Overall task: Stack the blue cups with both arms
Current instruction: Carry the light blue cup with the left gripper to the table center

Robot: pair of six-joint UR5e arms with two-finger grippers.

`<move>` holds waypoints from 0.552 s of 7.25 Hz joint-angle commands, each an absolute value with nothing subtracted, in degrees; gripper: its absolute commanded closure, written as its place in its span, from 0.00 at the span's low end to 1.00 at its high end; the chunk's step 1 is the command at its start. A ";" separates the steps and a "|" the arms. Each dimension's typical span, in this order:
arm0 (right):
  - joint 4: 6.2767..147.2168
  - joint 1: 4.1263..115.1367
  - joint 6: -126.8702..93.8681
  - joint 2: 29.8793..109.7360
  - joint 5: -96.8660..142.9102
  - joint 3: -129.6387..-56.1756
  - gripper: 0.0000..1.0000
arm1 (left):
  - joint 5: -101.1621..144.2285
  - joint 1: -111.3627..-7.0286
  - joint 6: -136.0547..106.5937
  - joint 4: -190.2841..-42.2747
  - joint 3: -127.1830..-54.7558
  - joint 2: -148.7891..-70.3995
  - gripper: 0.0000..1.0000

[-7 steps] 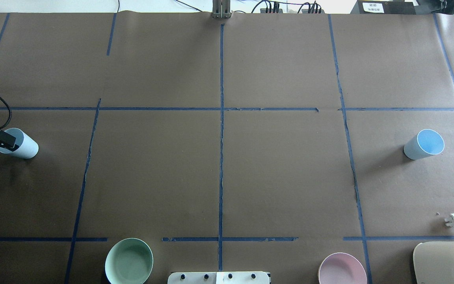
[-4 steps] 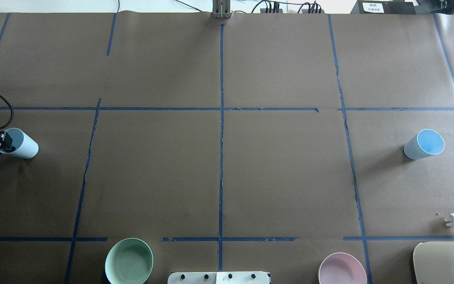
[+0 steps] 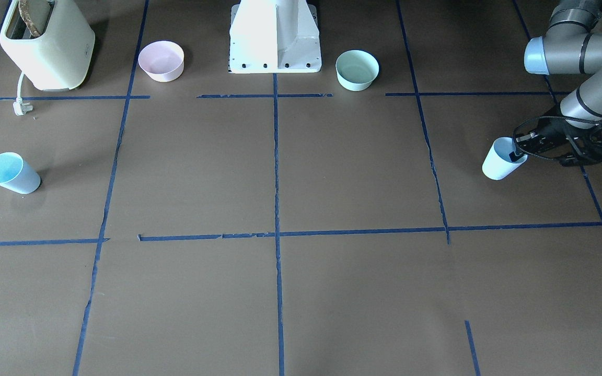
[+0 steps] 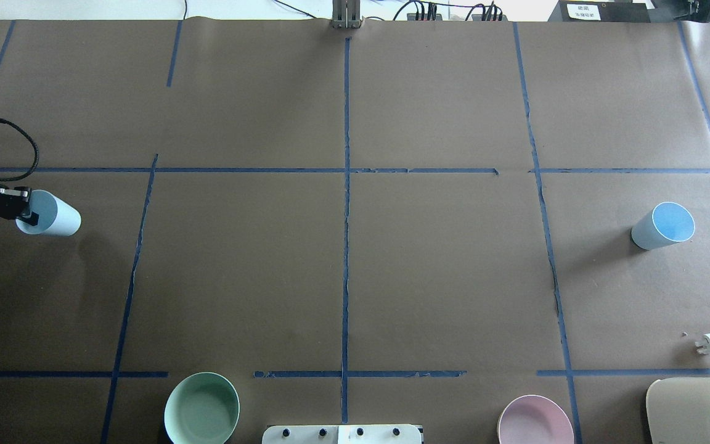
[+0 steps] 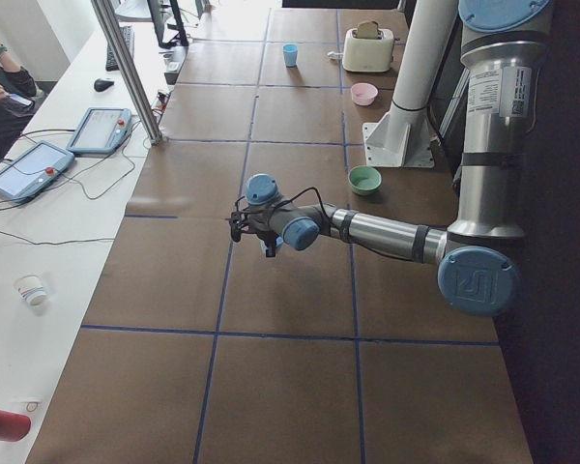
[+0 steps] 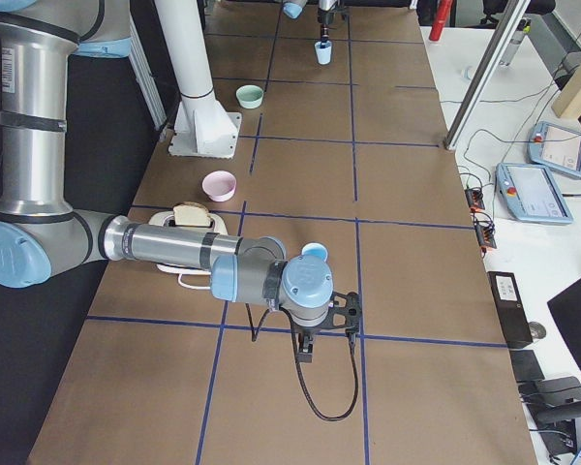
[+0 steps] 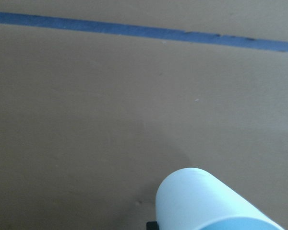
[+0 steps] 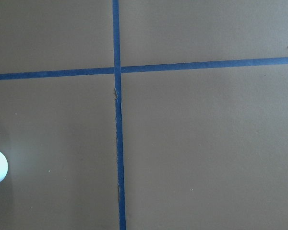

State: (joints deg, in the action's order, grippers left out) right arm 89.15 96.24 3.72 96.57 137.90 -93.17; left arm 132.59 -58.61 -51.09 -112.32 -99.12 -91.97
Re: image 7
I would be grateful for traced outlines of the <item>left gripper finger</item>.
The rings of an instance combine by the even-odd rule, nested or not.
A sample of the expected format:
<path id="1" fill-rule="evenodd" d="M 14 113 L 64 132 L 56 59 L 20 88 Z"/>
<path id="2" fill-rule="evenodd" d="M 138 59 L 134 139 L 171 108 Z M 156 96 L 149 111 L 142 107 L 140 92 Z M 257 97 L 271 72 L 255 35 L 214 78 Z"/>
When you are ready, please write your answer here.
<path id="1" fill-rule="evenodd" d="M 146 230 L 158 230 L 158 223 L 156 221 L 147 222 Z"/>

